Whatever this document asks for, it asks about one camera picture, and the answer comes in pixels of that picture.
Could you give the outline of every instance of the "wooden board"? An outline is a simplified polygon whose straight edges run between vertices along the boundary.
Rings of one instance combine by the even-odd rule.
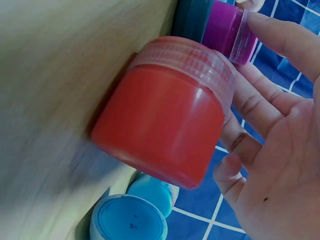
[[[1,239],[76,239],[106,189],[125,191],[134,170],[97,149],[89,132],[120,69],[168,32],[175,6],[0,0]]]

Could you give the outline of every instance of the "red paint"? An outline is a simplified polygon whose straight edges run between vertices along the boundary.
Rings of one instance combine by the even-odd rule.
[[[197,187],[221,134],[224,114],[213,93],[168,67],[130,70],[92,131],[116,159],[163,181]]]

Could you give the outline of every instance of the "blue lid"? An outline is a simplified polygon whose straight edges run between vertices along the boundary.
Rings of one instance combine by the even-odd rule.
[[[179,0],[171,35],[201,43],[213,4],[214,0]]]
[[[94,208],[91,240],[165,240],[165,217],[150,202],[128,194],[102,199]]]

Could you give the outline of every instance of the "blue jar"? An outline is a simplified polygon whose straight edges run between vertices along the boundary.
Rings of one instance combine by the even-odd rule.
[[[168,217],[176,203],[179,187],[142,174],[127,190],[127,194],[138,196],[155,205],[164,217]]]
[[[128,194],[103,198],[94,207],[91,240],[165,240],[168,226],[150,202]]]

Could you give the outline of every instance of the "plastic jar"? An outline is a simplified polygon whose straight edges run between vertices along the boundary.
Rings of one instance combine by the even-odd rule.
[[[223,55],[189,39],[161,37],[132,62],[91,138],[141,172],[195,188],[233,94],[234,76]]]
[[[130,185],[126,193],[152,203],[167,218],[178,198],[179,187],[142,174]]]
[[[248,13],[218,0],[180,0],[171,34],[202,43],[231,62],[245,65],[258,42],[249,29]]]
[[[90,240],[165,240],[168,226],[162,213],[137,196],[119,194],[100,200],[90,222]]]

